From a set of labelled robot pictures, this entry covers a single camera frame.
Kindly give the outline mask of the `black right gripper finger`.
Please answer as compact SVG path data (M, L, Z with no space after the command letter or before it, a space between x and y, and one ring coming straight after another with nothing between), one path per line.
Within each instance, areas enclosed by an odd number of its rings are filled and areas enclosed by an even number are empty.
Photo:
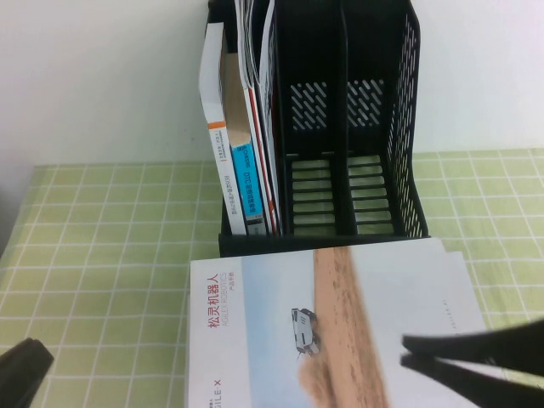
M404 335L402 345L413 354L543 375L542 320L446 337Z
M543 407L543 389L470 371L418 354L404 354L400 364L445 386L477 407Z

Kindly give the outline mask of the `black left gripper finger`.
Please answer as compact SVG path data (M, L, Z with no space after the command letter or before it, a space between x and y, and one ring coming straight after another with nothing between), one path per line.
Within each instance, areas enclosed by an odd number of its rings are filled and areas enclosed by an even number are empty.
M30 337L3 353L1 407L30 407L53 362L44 344Z

